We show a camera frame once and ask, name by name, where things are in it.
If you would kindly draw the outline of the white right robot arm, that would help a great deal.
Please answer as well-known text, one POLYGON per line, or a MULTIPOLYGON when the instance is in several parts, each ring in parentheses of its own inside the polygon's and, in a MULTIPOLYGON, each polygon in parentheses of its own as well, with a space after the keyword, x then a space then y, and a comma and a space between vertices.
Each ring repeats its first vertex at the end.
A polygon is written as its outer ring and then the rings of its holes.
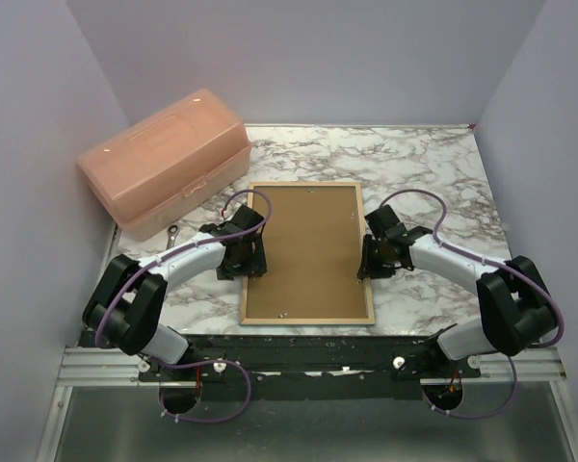
POLYGON ((530 259, 480 257, 442 241, 427 227, 408 229, 388 205, 366 215, 365 221, 370 232, 362 241, 358 279, 390 278, 397 270, 425 270, 478 298, 478 319, 435 335, 435 346, 423 356, 430 374, 446 376, 460 359, 471 355, 515 356, 560 326, 553 300, 530 259))

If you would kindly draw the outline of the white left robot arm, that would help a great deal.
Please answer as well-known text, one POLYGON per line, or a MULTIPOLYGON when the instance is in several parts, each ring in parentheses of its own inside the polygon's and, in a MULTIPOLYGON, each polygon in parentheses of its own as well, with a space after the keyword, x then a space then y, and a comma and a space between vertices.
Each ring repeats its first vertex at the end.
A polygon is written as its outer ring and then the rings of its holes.
POLYGON ((187 378, 195 358, 189 341, 160 323, 166 296, 209 270, 219 280, 263 275, 263 228, 270 216, 242 205, 231 219, 201 226, 184 244, 140 260, 113 258, 82 315, 95 345, 153 357, 170 378, 187 378))

